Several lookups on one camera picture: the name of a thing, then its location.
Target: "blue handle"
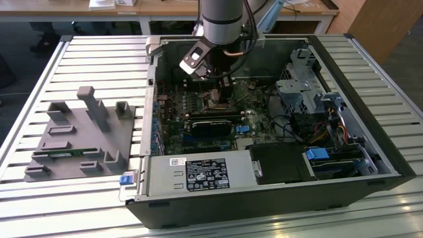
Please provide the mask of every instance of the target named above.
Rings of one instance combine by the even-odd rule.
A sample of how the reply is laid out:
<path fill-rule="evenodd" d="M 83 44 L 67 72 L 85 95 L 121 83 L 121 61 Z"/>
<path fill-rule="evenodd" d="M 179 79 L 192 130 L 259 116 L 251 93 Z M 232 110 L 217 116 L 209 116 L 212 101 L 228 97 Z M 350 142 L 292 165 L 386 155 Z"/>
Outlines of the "blue handle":
<path fill-rule="evenodd" d="M 264 16 L 258 24 L 258 29 L 263 33 L 268 33 L 274 28 L 274 25 L 275 25 L 278 17 L 279 17 L 280 10 L 283 8 L 283 2 L 284 2 L 284 0 L 275 1 L 274 5 L 271 6 L 270 10 L 264 14 Z"/>

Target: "blue latch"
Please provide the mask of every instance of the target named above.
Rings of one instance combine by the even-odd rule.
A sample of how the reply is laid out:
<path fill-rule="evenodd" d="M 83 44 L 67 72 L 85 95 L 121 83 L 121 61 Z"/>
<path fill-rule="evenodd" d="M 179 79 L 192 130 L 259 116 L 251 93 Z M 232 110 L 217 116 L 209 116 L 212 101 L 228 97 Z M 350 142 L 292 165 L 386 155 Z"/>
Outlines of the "blue latch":
<path fill-rule="evenodd" d="M 133 184 L 133 175 L 121 175 L 119 180 L 120 185 Z"/>
<path fill-rule="evenodd" d="M 306 151 L 308 160 L 326 160 L 330 158 L 326 148 L 310 148 Z"/>
<path fill-rule="evenodd" d="M 236 127 L 236 133 L 244 133 L 250 131 L 250 126 L 244 125 L 244 126 L 238 126 Z"/>

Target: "cardboard box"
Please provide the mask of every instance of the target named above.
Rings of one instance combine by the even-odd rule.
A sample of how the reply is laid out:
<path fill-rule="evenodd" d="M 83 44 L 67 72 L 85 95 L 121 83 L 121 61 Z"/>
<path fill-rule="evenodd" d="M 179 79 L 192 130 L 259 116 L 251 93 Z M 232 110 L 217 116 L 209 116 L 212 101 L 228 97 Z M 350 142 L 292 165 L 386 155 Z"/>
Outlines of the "cardboard box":
<path fill-rule="evenodd" d="M 135 3 L 137 2 L 137 0 L 115 0 L 116 1 L 116 5 L 121 5 L 121 6 L 133 6 Z"/>

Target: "sticker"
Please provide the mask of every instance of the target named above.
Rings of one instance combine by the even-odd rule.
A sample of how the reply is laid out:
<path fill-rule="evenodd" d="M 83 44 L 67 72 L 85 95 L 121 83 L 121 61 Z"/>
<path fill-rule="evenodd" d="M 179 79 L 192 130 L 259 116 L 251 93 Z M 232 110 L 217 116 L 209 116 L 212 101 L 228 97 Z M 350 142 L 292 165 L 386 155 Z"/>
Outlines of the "sticker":
<path fill-rule="evenodd" d="M 72 157 L 72 154 L 71 153 L 51 154 L 49 157 L 52 158 Z"/>
<path fill-rule="evenodd" d="M 187 190 L 189 192 L 230 188 L 230 175 L 224 158 L 196 161 L 183 159 L 187 170 Z"/>
<path fill-rule="evenodd" d="M 185 165 L 187 158 L 171 158 L 171 166 Z"/>
<path fill-rule="evenodd" d="M 119 11 L 117 14 L 119 15 L 135 15 L 136 12 L 133 12 L 133 11 Z"/>

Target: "white table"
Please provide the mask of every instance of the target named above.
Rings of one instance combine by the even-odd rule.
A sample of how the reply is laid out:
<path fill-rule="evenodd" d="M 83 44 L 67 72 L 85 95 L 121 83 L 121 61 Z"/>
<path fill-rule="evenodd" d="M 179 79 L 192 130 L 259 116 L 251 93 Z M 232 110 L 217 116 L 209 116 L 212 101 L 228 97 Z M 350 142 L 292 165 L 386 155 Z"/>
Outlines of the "white table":
<path fill-rule="evenodd" d="M 374 238 L 422 234 L 422 111 L 354 39 L 342 35 L 319 39 L 414 168 L 414 180 L 346 208 L 169 230 L 148 230 L 125 209 L 117 199 L 119 176 L 25 183 L 24 170 L 49 120 L 49 101 L 65 100 L 71 108 L 84 107 L 76 100 L 81 85 L 96 88 L 95 97 L 107 106 L 121 100 L 136 106 L 129 170 L 139 168 L 145 36 L 79 36 L 60 42 L 0 148 L 0 236 Z M 330 77 L 323 76 L 336 91 Z"/>

